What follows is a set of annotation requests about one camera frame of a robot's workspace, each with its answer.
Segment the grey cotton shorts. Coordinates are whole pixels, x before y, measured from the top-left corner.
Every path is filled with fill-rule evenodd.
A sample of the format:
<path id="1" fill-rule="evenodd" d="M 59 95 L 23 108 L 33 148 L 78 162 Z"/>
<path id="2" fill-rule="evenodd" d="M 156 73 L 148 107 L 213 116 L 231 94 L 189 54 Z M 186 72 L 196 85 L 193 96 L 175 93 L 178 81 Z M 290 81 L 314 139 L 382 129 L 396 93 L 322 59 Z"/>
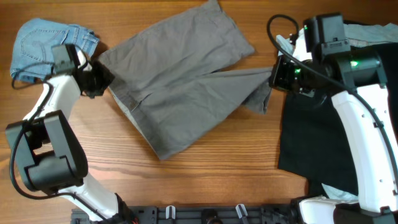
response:
<path id="1" fill-rule="evenodd" d="M 160 21 L 99 56 L 118 106 L 159 159 L 184 151 L 241 105 L 264 114 L 270 68 L 232 70 L 253 54 L 217 1 Z"/>

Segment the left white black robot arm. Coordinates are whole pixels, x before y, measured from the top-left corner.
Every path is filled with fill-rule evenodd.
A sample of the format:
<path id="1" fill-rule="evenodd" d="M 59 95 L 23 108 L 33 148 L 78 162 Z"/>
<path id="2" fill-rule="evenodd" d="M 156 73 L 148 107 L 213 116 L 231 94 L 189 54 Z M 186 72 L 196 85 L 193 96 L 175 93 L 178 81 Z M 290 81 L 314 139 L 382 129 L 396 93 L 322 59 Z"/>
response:
<path id="1" fill-rule="evenodd" d="M 32 200 L 65 198 L 88 215 L 89 223 L 138 223 L 121 197 L 88 172 L 86 154 L 68 123 L 76 101 L 103 95 L 113 75 L 76 45 L 54 45 L 51 51 L 38 102 L 6 128 L 13 187 Z"/>

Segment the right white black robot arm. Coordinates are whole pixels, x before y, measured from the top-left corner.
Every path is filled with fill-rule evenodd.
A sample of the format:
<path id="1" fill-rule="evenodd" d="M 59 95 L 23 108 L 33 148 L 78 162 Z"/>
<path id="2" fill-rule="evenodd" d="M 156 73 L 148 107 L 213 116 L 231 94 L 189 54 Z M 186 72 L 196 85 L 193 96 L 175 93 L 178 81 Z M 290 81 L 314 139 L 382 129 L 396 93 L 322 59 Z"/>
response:
<path id="1" fill-rule="evenodd" d="M 339 13 L 323 14 L 296 27 L 312 59 L 286 51 L 272 70 L 276 90 L 310 94 L 329 88 L 353 157 L 356 200 L 301 197 L 286 209 L 290 223 L 396 223 L 397 142 L 389 115 L 387 76 L 375 50 L 352 50 Z"/>

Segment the blue denim jeans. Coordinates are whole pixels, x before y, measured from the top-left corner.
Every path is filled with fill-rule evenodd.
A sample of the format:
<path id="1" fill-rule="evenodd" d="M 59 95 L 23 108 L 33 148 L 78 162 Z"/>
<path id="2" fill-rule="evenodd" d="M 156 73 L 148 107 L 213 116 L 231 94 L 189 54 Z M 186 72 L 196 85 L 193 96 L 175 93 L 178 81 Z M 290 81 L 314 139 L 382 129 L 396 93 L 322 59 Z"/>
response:
<path id="1" fill-rule="evenodd" d="M 99 43 L 93 30 L 77 24 L 32 19 L 18 31 L 13 46 L 11 77 L 33 83 L 50 73 L 54 45 L 74 44 L 92 56 Z"/>

